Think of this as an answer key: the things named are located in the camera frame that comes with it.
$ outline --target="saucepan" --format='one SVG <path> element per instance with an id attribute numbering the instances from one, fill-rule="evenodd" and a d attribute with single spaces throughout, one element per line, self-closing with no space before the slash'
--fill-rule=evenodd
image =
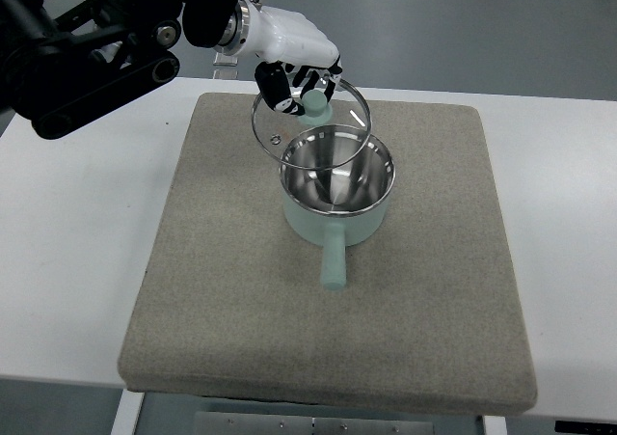
<path id="1" fill-rule="evenodd" d="M 323 247 L 320 282 L 328 290 L 344 289 L 345 247 L 378 230 L 389 206 L 392 157 L 374 135 L 365 143 L 364 134 L 345 124 L 312 128 L 289 143 L 279 167 L 285 219 L 302 238 Z M 327 170 L 293 166 L 314 159 L 324 168 L 358 150 L 351 161 Z"/>

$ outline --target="robot finger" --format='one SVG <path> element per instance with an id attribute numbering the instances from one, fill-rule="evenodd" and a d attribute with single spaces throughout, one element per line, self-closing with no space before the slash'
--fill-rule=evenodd
<path id="1" fill-rule="evenodd" d="M 305 109 L 291 97 L 287 76 L 281 63 L 262 62 L 255 69 L 255 81 L 263 100 L 272 110 L 290 115 L 303 115 Z"/>
<path id="2" fill-rule="evenodd" d="M 315 89 L 315 86 L 317 86 L 317 82 L 319 81 L 319 78 L 320 78 L 319 73 L 316 70 L 310 73 L 310 78 L 308 79 L 307 84 L 302 89 L 302 92 L 300 93 L 300 98 L 304 97 L 304 95 L 308 93 L 310 90 Z"/>

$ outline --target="gray mat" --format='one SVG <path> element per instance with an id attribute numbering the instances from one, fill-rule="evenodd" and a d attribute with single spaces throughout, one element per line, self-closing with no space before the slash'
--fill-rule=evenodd
<path id="1" fill-rule="evenodd" d="M 286 224 L 251 95 L 196 107 L 119 371 L 135 391 L 510 415 L 536 384 L 482 124 L 372 101 L 397 167 L 381 228 L 321 288 Z"/>

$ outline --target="robotic hand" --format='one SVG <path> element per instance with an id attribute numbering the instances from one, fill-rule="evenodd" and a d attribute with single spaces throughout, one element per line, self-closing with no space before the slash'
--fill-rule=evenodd
<path id="1" fill-rule="evenodd" d="M 240 0 L 224 43 L 216 47 L 223 54 L 242 56 L 255 53 L 264 62 L 255 70 L 255 81 L 266 104 L 273 110 L 303 115 L 289 88 L 306 82 L 300 97 L 328 80 L 326 98 L 331 99 L 340 81 L 342 67 L 336 46 L 302 14 L 260 6 L 255 0 Z"/>
<path id="2" fill-rule="evenodd" d="M 267 105 L 302 115 L 302 91 L 328 79 L 332 96 L 342 72 L 338 50 L 303 15 L 259 0 L 86 0 L 52 19 L 44 0 L 0 0 L 0 108 L 10 105 L 37 133 L 56 139 L 173 80 L 179 60 L 169 49 L 183 29 L 202 47 L 264 60 L 255 79 Z M 177 21 L 184 7 L 182 25 Z M 95 30 L 73 31 L 93 20 Z"/>

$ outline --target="screw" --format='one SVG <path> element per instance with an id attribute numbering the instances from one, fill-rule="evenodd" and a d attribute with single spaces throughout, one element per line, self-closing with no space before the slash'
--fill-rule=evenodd
<path id="1" fill-rule="evenodd" d="M 176 36 L 175 28 L 165 25 L 156 29 L 156 42 L 161 46 L 169 46 L 174 43 Z"/>

